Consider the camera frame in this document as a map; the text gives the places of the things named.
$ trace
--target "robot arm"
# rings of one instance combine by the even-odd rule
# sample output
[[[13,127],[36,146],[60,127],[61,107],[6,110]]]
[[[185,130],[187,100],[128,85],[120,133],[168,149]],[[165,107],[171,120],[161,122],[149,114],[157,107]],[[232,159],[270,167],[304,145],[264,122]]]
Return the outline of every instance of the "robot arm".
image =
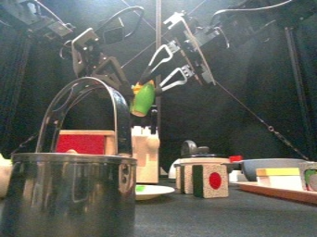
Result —
[[[175,70],[156,85],[157,95],[195,78],[200,84],[215,84],[205,55],[215,55],[228,47],[236,47],[262,33],[271,24],[295,27],[298,22],[317,12],[312,0],[287,0],[272,6],[259,7],[258,1],[245,0],[237,6],[215,12],[207,27],[191,30],[193,21],[185,13],[173,13],[163,22],[173,39],[155,52],[141,74],[138,84],[156,77],[167,65],[176,62]]]

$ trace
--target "pot rim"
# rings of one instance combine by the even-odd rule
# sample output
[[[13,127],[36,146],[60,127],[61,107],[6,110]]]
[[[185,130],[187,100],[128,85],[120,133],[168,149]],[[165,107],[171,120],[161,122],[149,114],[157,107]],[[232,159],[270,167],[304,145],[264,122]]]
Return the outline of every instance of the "pot rim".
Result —
[[[92,155],[92,154],[68,154],[68,153],[17,153],[11,155],[11,163],[15,162],[70,162],[70,163],[113,163],[136,165],[136,159],[132,157]]]

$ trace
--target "stainless steel pot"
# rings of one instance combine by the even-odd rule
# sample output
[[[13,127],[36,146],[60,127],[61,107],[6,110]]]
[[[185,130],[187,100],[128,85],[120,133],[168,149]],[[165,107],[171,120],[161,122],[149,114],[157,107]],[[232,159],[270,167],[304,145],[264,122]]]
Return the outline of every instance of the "stainless steel pot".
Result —
[[[117,156],[57,154],[65,113],[86,93],[98,89],[112,100]],[[11,156],[1,236],[133,236],[136,160],[122,157],[129,154],[124,98],[97,79],[74,80],[46,109],[36,153]]]

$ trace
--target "red object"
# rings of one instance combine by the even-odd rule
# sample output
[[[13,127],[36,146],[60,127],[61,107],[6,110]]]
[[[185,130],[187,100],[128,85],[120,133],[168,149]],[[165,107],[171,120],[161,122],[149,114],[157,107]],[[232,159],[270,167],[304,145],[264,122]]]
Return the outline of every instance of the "red object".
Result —
[[[104,135],[61,134],[58,136],[56,151],[65,153],[73,149],[78,154],[102,155],[105,139]]]
[[[212,172],[208,175],[208,185],[212,189],[219,189],[219,187],[221,186],[221,176],[219,175],[219,173]]]
[[[233,161],[240,161],[241,160],[241,156],[229,156],[228,157],[229,162],[232,163]]]

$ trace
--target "box with red dot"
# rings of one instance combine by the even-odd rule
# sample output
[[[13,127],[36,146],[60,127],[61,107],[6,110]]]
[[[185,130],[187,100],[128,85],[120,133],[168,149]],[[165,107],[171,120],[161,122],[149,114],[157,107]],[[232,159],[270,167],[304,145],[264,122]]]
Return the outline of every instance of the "box with red dot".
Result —
[[[191,167],[192,195],[203,198],[227,197],[227,173],[224,165]]]

